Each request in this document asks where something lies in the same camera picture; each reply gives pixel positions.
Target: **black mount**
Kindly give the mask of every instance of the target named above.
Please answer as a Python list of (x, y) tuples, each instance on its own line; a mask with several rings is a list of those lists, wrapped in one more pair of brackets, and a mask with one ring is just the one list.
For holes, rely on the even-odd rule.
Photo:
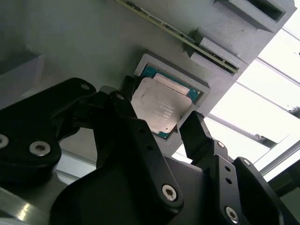
[[(255, 167), (234, 161), (192, 112), (180, 128), (192, 165), (162, 155), (130, 99), (136, 80), (120, 90), (95, 88), (73, 78), (0, 111), (0, 181), (37, 186), (51, 177), (59, 141), (80, 128), (94, 131), (97, 170), (69, 185), (56, 199), (51, 224), (297, 225)], [(46, 142), (42, 156), (31, 143)]]

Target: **black plastic bracket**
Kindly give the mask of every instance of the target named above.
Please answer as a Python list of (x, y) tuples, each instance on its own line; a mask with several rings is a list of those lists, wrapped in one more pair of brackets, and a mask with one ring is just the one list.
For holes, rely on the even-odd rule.
[[(55, 118), (64, 120), (68, 109), (95, 92), (91, 84), (72, 78), (1, 110), (0, 134), (9, 142), (0, 151), (0, 181), (32, 185), (48, 180), (61, 156), (61, 126)], [(36, 141), (49, 144), (50, 152), (32, 154), (29, 147)]]
[(249, 160), (238, 157), (233, 164), (237, 171), (243, 213), (251, 224), (299, 224)]

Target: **processor chip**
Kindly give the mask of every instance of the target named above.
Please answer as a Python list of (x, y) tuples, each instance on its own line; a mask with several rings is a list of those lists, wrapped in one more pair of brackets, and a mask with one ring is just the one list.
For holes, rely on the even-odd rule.
[(153, 133), (166, 134), (167, 137), (192, 104), (192, 100), (186, 96), (188, 91), (176, 82), (156, 74), (154, 79), (142, 79), (131, 103), (137, 117), (145, 120)]

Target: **silver screw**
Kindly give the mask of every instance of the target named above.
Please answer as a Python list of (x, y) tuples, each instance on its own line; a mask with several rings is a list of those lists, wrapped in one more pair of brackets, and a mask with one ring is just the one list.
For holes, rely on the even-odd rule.
[(82, 84), (81, 87), (82, 87), (83, 89), (86, 89), (86, 90), (89, 90), (89, 89), (90, 89), (90, 87), (89, 87), (88, 85), (86, 85), (86, 84)]
[(0, 149), (6, 147), (9, 143), (8, 137), (5, 135), (0, 134)]
[(226, 215), (228, 216), (228, 218), (230, 218), (230, 220), (234, 224), (238, 224), (239, 223), (239, 216), (238, 216), (238, 214), (236, 214), (236, 212), (232, 208), (226, 207), (225, 208), (225, 212), (226, 212)]
[(163, 191), (164, 196), (165, 196), (169, 201), (172, 202), (172, 201), (176, 200), (176, 198), (177, 198), (177, 193), (176, 193), (175, 189), (174, 189), (172, 186), (170, 186), (170, 185), (168, 185), (168, 184), (165, 184), (165, 185), (163, 185), (163, 187), (162, 187), (162, 191)]
[(33, 142), (29, 146), (29, 151), (35, 156), (45, 156), (51, 151), (51, 147), (46, 142)]
[(117, 97), (118, 97), (119, 99), (122, 99), (122, 100), (125, 99), (125, 98), (124, 98), (122, 95), (120, 95), (120, 94), (117, 94)]
[(248, 160), (246, 160), (246, 159), (243, 159), (243, 161), (244, 161), (244, 163), (246, 163), (246, 164), (247, 164), (247, 166), (251, 166), (251, 164), (249, 163), (249, 161), (248, 161)]
[(225, 148), (225, 145), (224, 145), (222, 142), (217, 142), (217, 144), (218, 144), (222, 149)]

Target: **screw hole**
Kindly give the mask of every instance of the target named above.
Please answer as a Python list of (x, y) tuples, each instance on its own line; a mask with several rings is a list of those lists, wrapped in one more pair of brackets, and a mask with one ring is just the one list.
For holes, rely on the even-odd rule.
[(235, 219), (235, 214), (234, 214), (233, 212), (230, 212), (229, 214), (230, 214), (230, 216), (231, 216), (232, 218)]
[(173, 191), (170, 190), (170, 189), (167, 189), (167, 190), (166, 190), (166, 193), (167, 193), (169, 196), (172, 196), (172, 195), (173, 195)]
[(82, 84), (81, 87), (82, 87), (83, 89), (86, 89), (86, 90), (89, 90), (89, 89), (90, 89), (90, 87), (89, 87), (88, 85), (86, 85), (86, 84)]
[(230, 168), (229, 168), (228, 166), (225, 166), (225, 169), (226, 169), (228, 172), (231, 171)]
[(36, 150), (38, 150), (38, 151), (44, 151), (45, 149), (46, 149), (46, 147), (41, 144), (36, 146)]
[(145, 130), (143, 128), (139, 128), (139, 132), (145, 134)]
[(227, 181), (228, 184), (233, 184), (233, 182), (229, 178), (226, 178), (226, 181)]
[(152, 145), (149, 145), (149, 144), (146, 144), (146, 148), (147, 148), (148, 150), (150, 150), (150, 151), (152, 151), (152, 150), (153, 150), (153, 147), (152, 147)]

